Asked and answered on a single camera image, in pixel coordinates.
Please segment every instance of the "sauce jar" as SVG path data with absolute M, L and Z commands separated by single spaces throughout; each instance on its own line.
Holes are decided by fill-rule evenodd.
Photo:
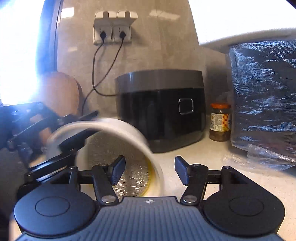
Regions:
M 227 103 L 211 104 L 210 139 L 227 141 L 230 139 L 231 106 Z

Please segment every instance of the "black cable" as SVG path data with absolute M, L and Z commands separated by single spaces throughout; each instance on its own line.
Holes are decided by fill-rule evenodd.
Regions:
M 96 84 L 96 85 L 94 85 L 94 66 L 95 66 L 95 58 L 96 58 L 96 53 L 98 52 L 98 50 L 100 49 L 100 47 L 103 45 L 103 43 L 104 43 L 104 39 L 102 38 L 102 36 L 101 36 L 101 38 L 102 38 L 102 40 L 103 40 L 103 43 L 102 43 L 102 45 L 97 49 L 97 51 L 95 52 L 95 54 L 94 54 L 94 59 L 93 59 L 93 66 L 92 66 L 92 75 L 91 75 L 91 82 L 92 82 L 92 85 L 93 85 L 93 89 L 86 95 L 86 97 L 85 97 L 85 100 L 84 100 L 84 102 L 83 102 L 83 104 L 82 104 L 82 115 L 83 115 L 83 109 L 84 109 L 84 106 L 85 106 L 85 103 L 86 103 L 86 100 L 87 100 L 87 98 L 90 96 L 90 94 L 93 92 L 93 91 L 95 91 L 98 95 L 101 95 L 101 96 L 116 96 L 117 94 L 103 94 L 103 93 L 100 93 L 100 92 L 98 92 L 97 91 L 97 89 L 96 89 L 96 87 L 100 84 L 100 83 L 102 83 L 104 80 L 105 80 L 105 78 L 107 77 L 107 75 L 109 74 L 109 72 L 111 71 L 111 69 L 112 69 L 112 67 L 113 67 L 113 65 L 114 65 L 114 63 L 115 63 L 115 61 L 116 61 L 116 59 L 117 59 L 117 56 L 118 56 L 118 54 L 119 54 L 119 51 L 120 51 L 120 49 L 121 49 L 121 47 L 122 47 L 122 45 L 123 45 L 123 40 L 124 40 L 124 38 L 125 38 L 125 36 L 126 36 L 126 34 L 125 34 L 125 32 L 124 31 L 122 31 L 120 34 L 119 34 L 119 37 L 121 38 L 121 44 L 120 44 L 120 47 L 119 47 L 119 49 L 118 49 L 118 51 L 117 51 L 117 53 L 116 53 L 116 56 L 115 56 L 115 58 L 114 58 L 114 60 L 113 60 L 113 62 L 112 62 L 112 64 L 111 64 L 111 66 L 110 66 L 110 68 L 108 69 L 108 71 L 107 71 L 107 73 L 105 74 L 105 76 Z

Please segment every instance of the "orange jar lid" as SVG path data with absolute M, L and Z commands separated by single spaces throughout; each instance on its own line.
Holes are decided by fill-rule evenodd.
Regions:
M 230 109 L 231 105 L 227 103 L 212 103 L 211 107 L 214 109 Z

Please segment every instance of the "dark plastic-covered object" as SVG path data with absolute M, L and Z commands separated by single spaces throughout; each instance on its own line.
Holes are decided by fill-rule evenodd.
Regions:
M 295 165 L 296 41 L 238 44 L 229 57 L 232 144 L 264 164 Z

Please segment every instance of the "wall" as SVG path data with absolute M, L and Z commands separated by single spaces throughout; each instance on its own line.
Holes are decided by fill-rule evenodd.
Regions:
M 84 95 L 91 89 L 91 67 L 96 47 L 92 44 L 94 14 L 103 10 L 130 10 L 138 13 L 132 25 L 132 43 L 124 44 L 106 80 L 103 93 L 114 93 L 114 78 L 143 69 L 194 69 L 203 72 L 207 106 L 227 91 L 225 57 L 198 45 L 193 18 L 187 0 L 64 0 L 63 8 L 74 7 L 74 17 L 61 20 L 58 43 L 58 71 L 73 76 Z M 119 45 L 105 45 L 97 54 L 95 82 L 111 65 Z M 92 93 L 90 110 L 102 116 L 116 116 L 114 97 Z

